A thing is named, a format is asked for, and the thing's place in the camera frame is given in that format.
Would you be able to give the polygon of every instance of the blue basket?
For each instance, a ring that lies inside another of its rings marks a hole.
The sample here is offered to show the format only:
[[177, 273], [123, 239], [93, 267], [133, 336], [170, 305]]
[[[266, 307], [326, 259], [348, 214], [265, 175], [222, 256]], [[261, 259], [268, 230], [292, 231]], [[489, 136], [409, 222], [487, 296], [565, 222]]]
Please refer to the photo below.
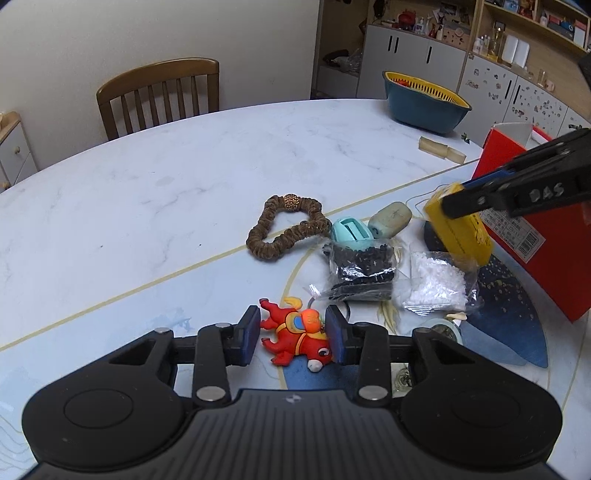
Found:
[[[405, 81], [408, 86], [396, 81]], [[472, 110], [459, 95], [435, 83], [396, 72], [384, 72], [388, 108], [396, 121], [445, 135]]]

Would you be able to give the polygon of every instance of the red toy figure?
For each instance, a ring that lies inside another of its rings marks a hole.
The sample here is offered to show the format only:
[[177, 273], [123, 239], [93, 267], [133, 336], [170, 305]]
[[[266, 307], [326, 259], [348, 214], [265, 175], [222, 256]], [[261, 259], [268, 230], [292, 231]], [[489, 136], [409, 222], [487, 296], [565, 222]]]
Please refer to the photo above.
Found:
[[263, 338], [263, 346], [274, 353], [271, 362], [286, 367], [295, 355], [308, 357], [308, 370], [319, 372], [332, 360], [329, 341], [322, 331], [320, 313], [317, 310], [298, 310], [302, 307], [301, 300], [286, 297], [283, 300], [290, 308], [282, 309], [268, 299], [260, 299], [261, 307], [269, 312], [269, 318], [261, 322], [265, 330], [275, 329], [277, 343]]

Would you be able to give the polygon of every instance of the white box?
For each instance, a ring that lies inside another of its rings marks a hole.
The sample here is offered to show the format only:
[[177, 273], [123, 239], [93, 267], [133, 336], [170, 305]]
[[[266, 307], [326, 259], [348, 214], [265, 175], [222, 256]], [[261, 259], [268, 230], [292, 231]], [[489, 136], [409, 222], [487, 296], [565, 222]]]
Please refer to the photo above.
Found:
[[574, 28], [574, 42], [579, 47], [585, 48], [585, 30], [579, 27]]

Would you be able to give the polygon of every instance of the plastic bag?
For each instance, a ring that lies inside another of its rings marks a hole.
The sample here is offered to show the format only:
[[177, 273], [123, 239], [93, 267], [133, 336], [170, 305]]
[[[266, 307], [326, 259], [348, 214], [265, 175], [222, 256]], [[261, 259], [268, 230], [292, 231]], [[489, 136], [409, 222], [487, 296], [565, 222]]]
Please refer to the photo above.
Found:
[[397, 303], [419, 315], [444, 310], [471, 312], [479, 307], [478, 264], [447, 252], [412, 252], [410, 279], [395, 285]]
[[309, 286], [315, 299], [392, 299], [392, 281], [400, 260], [397, 244], [384, 239], [332, 242], [323, 250], [329, 257], [330, 273], [325, 288]]

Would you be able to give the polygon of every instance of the gray eraser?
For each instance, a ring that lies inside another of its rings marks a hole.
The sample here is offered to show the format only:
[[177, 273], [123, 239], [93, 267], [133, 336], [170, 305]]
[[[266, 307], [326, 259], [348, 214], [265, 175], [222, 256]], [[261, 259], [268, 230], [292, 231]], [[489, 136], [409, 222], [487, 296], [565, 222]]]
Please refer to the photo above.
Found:
[[368, 227], [374, 238], [392, 238], [408, 225], [413, 213], [402, 202], [382, 208], [370, 218]]

